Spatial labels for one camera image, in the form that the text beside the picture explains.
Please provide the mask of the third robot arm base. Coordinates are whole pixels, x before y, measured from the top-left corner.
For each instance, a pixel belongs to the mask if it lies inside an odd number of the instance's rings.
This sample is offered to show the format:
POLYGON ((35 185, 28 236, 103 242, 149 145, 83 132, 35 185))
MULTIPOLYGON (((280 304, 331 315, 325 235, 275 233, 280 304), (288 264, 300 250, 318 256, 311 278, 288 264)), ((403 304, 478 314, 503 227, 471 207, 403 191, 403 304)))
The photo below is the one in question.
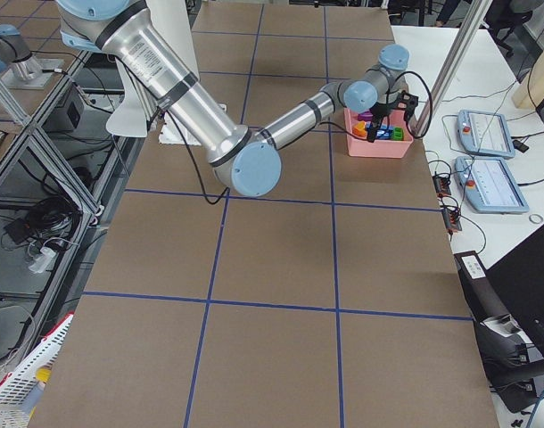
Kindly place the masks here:
POLYGON ((42 90, 63 63, 61 59, 37 57, 13 25, 0 24, 0 74, 7 87, 42 90))

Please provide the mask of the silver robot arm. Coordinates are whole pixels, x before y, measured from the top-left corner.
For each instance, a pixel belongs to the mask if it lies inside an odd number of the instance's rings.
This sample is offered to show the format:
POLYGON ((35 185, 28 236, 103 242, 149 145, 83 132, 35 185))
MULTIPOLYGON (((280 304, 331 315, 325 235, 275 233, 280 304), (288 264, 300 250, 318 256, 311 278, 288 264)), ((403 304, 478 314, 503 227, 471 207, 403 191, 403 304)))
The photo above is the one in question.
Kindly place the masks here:
POLYGON ((205 90, 152 24, 145 1, 60 1, 62 40, 80 50, 115 56, 204 147, 217 179, 244 196, 270 192, 281 177, 279 150, 347 108, 371 111, 374 141, 383 117, 403 110, 409 121, 418 105, 403 90, 409 52, 387 45, 376 65, 358 80, 332 82, 257 133, 236 124, 205 90))

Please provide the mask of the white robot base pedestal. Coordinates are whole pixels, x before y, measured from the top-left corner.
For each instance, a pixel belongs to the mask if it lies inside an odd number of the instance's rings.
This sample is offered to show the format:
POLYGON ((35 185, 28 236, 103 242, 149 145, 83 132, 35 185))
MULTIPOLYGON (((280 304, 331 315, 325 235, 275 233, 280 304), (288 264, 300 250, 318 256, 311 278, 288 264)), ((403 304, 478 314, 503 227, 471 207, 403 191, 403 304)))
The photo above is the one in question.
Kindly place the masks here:
POLYGON ((157 104, 170 111, 209 150, 229 138, 235 123, 198 80, 193 38, 183 1, 133 1, 103 42, 157 104))

